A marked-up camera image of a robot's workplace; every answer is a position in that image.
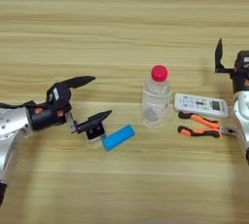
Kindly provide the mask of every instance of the plastic water bottle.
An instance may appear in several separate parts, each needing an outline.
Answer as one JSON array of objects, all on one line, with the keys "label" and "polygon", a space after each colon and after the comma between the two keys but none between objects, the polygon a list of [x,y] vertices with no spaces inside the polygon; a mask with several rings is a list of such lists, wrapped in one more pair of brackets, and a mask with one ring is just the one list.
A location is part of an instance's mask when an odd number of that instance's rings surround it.
[{"label": "plastic water bottle", "polygon": [[143,88],[142,115],[147,126],[160,126],[171,97],[171,88],[167,81],[165,66],[156,65],[151,71],[151,78]]}]

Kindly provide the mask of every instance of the wooden table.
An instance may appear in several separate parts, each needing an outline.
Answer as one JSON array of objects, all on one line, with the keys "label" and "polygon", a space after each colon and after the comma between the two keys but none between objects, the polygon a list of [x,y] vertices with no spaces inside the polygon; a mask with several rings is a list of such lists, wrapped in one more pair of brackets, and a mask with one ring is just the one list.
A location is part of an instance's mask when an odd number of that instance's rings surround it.
[{"label": "wooden table", "polygon": [[1,101],[41,102],[53,82],[93,75],[73,92],[75,118],[112,109],[108,133],[137,131],[109,153],[66,126],[25,140],[1,224],[248,223],[236,138],[181,136],[173,98],[163,128],[146,129],[140,116],[142,86],[160,63],[174,93],[232,106],[231,80],[214,74],[220,37],[233,67],[249,49],[248,0],[0,0]]}]

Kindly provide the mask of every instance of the blue cylinder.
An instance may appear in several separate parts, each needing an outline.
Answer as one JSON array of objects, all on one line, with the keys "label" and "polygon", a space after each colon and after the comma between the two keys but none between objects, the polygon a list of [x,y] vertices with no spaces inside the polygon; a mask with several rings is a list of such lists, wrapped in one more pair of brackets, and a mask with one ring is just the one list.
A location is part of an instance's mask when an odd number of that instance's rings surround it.
[{"label": "blue cylinder", "polygon": [[135,130],[131,125],[102,138],[102,145],[106,151],[110,151],[135,135]]}]

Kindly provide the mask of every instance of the white remote control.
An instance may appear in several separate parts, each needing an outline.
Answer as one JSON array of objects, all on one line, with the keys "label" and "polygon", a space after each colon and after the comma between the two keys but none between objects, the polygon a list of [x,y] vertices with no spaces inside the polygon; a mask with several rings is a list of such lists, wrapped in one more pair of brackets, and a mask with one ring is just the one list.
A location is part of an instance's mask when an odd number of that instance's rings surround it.
[{"label": "white remote control", "polygon": [[229,116],[227,103],[219,98],[177,93],[174,107],[177,111],[193,112],[217,118]]}]

